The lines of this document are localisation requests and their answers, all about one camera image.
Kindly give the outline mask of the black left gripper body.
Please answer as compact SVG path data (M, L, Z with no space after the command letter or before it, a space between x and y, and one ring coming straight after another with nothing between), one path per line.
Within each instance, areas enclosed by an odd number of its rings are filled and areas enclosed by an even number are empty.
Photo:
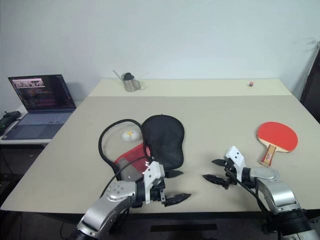
M166 201L164 189L165 181L162 179L158 185L154 185L150 189L150 200L153 202L161 202L162 204Z

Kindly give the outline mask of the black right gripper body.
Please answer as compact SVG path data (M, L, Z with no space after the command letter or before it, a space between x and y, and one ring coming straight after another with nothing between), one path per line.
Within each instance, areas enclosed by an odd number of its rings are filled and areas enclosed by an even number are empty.
M225 160L224 171L226 176L226 184L224 188L228 190L230 185L237 185L237 170L231 159Z

